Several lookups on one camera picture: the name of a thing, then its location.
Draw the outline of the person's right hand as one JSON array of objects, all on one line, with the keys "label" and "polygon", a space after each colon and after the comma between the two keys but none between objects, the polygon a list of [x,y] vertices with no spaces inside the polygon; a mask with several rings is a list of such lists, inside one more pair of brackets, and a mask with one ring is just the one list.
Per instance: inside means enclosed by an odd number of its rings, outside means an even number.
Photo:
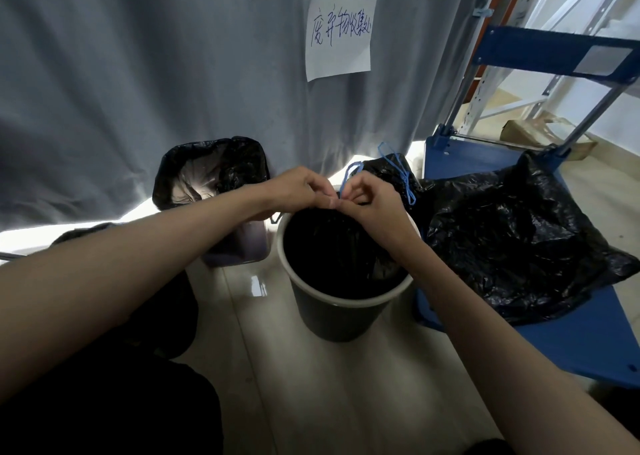
[{"label": "person's right hand", "polygon": [[401,196],[379,177],[366,171],[357,173],[345,183],[340,199],[367,202],[365,218],[352,219],[398,264],[407,266],[410,254],[423,246]]}]

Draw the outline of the person's left hand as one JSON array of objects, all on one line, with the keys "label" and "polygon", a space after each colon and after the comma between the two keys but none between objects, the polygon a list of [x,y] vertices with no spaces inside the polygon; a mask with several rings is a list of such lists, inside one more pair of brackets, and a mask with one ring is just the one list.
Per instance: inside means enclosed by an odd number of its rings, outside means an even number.
[{"label": "person's left hand", "polygon": [[315,195],[337,197],[329,180],[306,167],[295,167],[258,184],[264,199],[260,212],[252,220],[266,220],[275,213],[296,213],[314,208]]}]

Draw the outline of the black bag with blue drawstring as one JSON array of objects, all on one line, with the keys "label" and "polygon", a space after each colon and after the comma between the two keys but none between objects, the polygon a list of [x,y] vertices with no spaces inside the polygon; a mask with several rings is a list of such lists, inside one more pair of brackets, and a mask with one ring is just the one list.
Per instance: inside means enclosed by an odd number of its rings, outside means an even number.
[{"label": "black bag with blue drawstring", "polygon": [[[405,156],[385,142],[380,158],[354,161],[337,187],[341,196],[349,178],[368,171],[391,184],[404,209],[417,208],[418,179]],[[292,271],[312,289],[346,300],[379,297],[409,278],[388,252],[353,218],[335,209],[307,208],[295,213],[284,229],[284,257]]]}]

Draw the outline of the person's right forearm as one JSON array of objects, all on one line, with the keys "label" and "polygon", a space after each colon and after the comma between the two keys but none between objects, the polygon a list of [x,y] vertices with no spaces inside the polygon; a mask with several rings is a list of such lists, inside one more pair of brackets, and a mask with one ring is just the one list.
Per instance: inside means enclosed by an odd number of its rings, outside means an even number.
[{"label": "person's right forearm", "polygon": [[388,252],[423,289],[517,455],[640,455],[640,441],[473,292],[413,230]]}]

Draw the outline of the person's left forearm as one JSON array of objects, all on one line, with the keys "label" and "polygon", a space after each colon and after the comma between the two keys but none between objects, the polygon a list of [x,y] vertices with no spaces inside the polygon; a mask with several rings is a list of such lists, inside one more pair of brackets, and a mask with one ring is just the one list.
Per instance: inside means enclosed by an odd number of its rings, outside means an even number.
[{"label": "person's left forearm", "polygon": [[0,265],[0,403],[117,326],[242,222],[266,183],[156,213]]}]

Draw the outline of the rectangular grey waste bin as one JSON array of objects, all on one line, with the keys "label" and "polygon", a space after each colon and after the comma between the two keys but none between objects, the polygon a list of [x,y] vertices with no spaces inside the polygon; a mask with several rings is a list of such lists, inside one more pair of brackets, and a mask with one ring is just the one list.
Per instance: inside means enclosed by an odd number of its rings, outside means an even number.
[{"label": "rectangular grey waste bin", "polygon": [[202,255],[209,268],[260,262],[269,255],[268,232],[263,221],[246,222]]}]

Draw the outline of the round grey bucket white rim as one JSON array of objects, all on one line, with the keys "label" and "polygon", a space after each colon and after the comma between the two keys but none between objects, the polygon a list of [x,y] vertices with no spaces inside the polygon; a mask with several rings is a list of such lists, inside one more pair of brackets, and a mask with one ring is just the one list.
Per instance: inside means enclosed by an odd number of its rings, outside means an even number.
[{"label": "round grey bucket white rim", "polygon": [[365,300],[338,299],[312,289],[292,271],[284,257],[284,229],[292,216],[285,214],[280,220],[275,239],[276,252],[289,277],[300,317],[317,337],[336,343],[355,340],[371,327],[391,301],[411,289],[413,280],[409,274],[399,287]]}]

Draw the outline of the black bin liner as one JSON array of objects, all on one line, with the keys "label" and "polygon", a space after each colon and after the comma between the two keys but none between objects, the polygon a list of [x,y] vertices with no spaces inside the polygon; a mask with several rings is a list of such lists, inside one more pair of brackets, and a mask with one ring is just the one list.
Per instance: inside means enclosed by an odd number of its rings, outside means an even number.
[{"label": "black bin liner", "polygon": [[161,159],[152,202],[164,211],[270,178],[266,154],[252,138],[233,136],[183,143]]}]

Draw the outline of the white handwritten paper sign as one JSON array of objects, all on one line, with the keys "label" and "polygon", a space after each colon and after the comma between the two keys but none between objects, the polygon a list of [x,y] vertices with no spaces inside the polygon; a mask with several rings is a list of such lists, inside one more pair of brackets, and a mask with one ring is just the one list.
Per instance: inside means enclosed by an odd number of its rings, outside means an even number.
[{"label": "white handwritten paper sign", "polygon": [[307,81],[371,70],[377,0],[310,0],[305,41]]}]

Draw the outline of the large crumpled black trash bag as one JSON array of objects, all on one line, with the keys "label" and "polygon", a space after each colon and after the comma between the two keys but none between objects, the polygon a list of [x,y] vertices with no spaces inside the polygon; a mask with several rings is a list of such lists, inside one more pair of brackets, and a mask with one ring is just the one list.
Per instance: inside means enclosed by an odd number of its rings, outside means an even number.
[{"label": "large crumpled black trash bag", "polygon": [[508,323],[559,319],[640,273],[533,152],[515,165],[420,181],[415,222],[439,258]]}]

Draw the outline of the brown cardboard box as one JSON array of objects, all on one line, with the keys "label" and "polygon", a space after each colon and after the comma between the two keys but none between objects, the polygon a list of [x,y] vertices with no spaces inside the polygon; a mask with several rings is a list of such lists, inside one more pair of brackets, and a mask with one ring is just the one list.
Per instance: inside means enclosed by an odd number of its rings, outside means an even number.
[{"label": "brown cardboard box", "polygon": [[[574,129],[575,125],[569,120],[543,112],[541,117],[535,119],[508,120],[502,128],[500,140],[519,145],[545,148],[552,144],[562,144]],[[583,160],[593,152],[596,146],[596,141],[583,135],[572,145],[566,160]]]}]

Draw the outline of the grey curtain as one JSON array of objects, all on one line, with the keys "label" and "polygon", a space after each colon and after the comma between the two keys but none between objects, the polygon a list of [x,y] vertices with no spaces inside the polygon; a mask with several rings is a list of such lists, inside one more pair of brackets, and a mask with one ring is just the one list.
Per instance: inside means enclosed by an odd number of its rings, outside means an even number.
[{"label": "grey curtain", "polygon": [[175,145],[331,176],[444,119],[487,0],[377,0],[371,70],[307,81],[311,0],[0,0],[0,232],[108,220]]}]

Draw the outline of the blue platform hand cart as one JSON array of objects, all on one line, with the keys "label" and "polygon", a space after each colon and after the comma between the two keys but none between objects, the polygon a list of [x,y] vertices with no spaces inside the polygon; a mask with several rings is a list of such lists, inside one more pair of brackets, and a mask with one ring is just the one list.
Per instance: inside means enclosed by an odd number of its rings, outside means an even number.
[{"label": "blue platform hand cart", "polygon": [[[578,138],[640,78],[640,40],[489,26],[473,55],[472,70],[480,65],[584,78],[609,89],[560,145],[521,145],[516,151],[515,145],[462,136],[450,124],[441,124],[426,141],[423,180],[499,170],[530,151],[568,190],[559,166]],[[595,290],[587,303],[559,319],[515,327],[563,370],[640,388],[640,346],[613,285]]]}]

